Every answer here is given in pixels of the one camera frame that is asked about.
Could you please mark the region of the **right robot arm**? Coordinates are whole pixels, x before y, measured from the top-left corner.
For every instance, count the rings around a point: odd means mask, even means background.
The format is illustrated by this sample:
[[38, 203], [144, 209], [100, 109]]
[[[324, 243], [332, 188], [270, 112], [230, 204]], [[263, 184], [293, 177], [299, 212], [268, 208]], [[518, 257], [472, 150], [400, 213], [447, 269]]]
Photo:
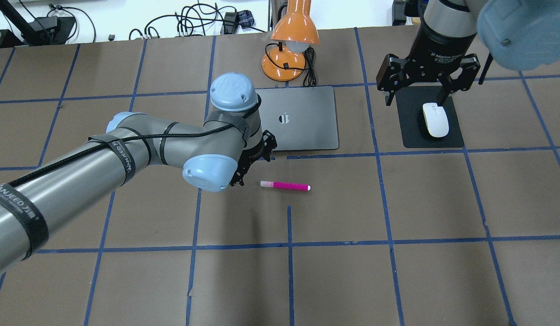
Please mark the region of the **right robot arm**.
[[526, 71], [560, 60], [560, 0], [407, 0], [404, 13], [421, 23], [408, 56], [388, 54], [377, 73], [386, 105], [417, 82], [441, 83], [443, 105], [492, 62]]

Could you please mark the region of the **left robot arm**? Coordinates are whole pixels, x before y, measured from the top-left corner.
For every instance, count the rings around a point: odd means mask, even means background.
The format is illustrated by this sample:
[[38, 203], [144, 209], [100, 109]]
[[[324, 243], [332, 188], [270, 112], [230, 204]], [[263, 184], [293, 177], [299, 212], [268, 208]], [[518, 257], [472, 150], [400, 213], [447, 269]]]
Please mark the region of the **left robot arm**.
[[204, 191], [243, 184], [254, 161], [270, 160], [275, 138], [263, 131], [263, 99], [250, 78], [222, 74], [201, 127], [122, 112], [106, 133], [13, 181], [0, 184], [0, 275], [43, 248], [50, 237], [152, 164], [183, 170]]

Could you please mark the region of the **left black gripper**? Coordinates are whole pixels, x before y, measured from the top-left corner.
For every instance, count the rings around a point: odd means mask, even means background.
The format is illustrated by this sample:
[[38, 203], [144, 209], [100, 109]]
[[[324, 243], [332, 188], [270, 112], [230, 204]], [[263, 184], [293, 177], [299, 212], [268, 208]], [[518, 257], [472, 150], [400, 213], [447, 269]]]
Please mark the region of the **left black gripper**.
[[236, 184], [244, 186], [244, 177], [248, 173], [251, 165], [263, 158], [265, 161], [271, 161], [271, 155], [277, 147], [275, 136], [269, 131], [264, 130], [260, 142], [254, 147], [243, 150], [238, 160], [238, 167], [230, 180], [230, 186], [234, 187]]

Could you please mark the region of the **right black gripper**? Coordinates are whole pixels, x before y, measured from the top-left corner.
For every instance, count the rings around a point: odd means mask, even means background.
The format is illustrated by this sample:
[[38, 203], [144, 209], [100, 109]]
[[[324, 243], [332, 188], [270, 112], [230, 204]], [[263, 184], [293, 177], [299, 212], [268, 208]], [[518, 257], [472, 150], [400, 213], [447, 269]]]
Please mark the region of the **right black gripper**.
[[[457, 91], [468, 91], [481, 64], [476, 54], [467, 54], [474, 35], [448, 37], [421, 23], [406, 58], [389, 53], [385, 56], [376, 76], [376, 85], [384, 91], [385, 103], [392, 104], [396, 93], [415, 82], [437, 82], [442, 85], [437, 95], [437, 105]], [[456, 79], [451, 74], [460, 68]]]

